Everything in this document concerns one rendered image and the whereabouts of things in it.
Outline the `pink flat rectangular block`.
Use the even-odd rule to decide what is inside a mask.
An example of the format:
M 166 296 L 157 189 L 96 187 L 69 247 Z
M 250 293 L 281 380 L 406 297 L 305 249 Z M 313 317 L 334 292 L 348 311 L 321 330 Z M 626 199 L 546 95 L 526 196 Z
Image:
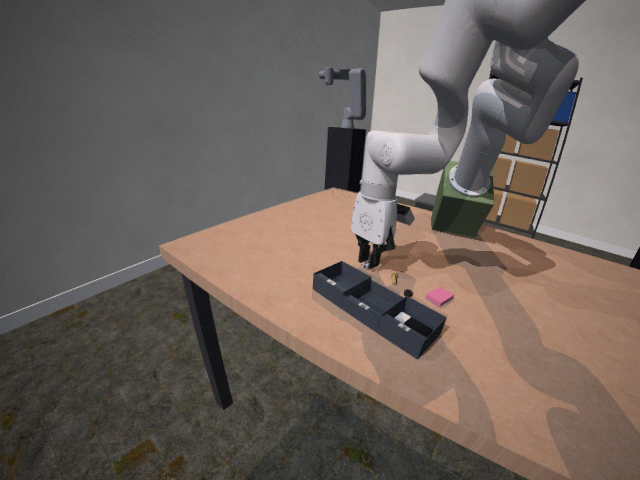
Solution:
M 450 300 L 452 300 L 453 297 L 454 297 L 454 295 L 452 293 L 448 292 L 447 290 L 443 289 L 442 287 L 438 287 L 438 288 L 434 289 L 433 291 L 427 293 L 425 298 L 427 298 L 428 300 L 430 300 L 431 302 L 433 302 L 437 306 L 441 307 L 445 303 L 447 303 Z

